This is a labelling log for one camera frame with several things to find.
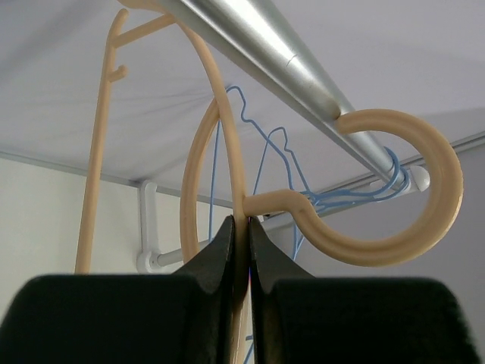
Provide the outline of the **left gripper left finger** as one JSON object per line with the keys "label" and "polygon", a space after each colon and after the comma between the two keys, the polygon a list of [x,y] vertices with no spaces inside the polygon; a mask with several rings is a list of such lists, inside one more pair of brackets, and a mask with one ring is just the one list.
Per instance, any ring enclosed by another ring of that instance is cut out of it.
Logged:
{"label": "left gripper left finger", "polygon": [[169,275],[42,275],[1,324],[3,363],[227,363],[235,222]]}

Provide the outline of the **beige plastic hanger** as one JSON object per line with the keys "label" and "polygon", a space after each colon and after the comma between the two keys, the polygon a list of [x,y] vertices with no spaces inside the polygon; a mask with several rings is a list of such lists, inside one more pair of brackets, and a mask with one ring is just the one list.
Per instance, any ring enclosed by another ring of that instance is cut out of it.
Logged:
{"label": "beige plastic hanger", "polygon": [[[111,86],[127,75],[124,66],[115,64],[116,51],[168,25],[178,25],[170,15],[132,8],[132,2],[135,1],[123,2],[108,32],[105,45],[74,269],[79,275],[90,270]],[[247,201],[243,211],[249,214],[249,218],[271,212],[288,212],[313,246],[334,259],[352,265],[392,265],[427,252],[448,232],[462,204],[463,174],[459,160],[446,138],[425,121],[394,110],[351,109],[349,114],[336,120],[336,128],[347,137],[370,130],[391,133],[406,140],[421,153],[430,174],[430,195],[425,210],[412,226],[383,240],[352,239],[331,230],[318,217],[310,201],[292,190],[278,190],[256,196],[248,196],[246,193]],[[232,295],[235,307],[230,324],[231,363],[242,362],[245,349],[248,248],[247,239],[244,252],[237,250],[235,242],[236,272]]]}

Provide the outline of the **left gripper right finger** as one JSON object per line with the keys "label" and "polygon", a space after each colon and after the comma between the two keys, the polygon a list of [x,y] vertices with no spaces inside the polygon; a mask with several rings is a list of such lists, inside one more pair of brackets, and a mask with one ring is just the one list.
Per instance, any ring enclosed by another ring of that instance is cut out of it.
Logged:
{"label": "left gripper right finger", "polygon": [[249,222],[257,363],[478,363],[457,299],[428,278],[316,278]]}

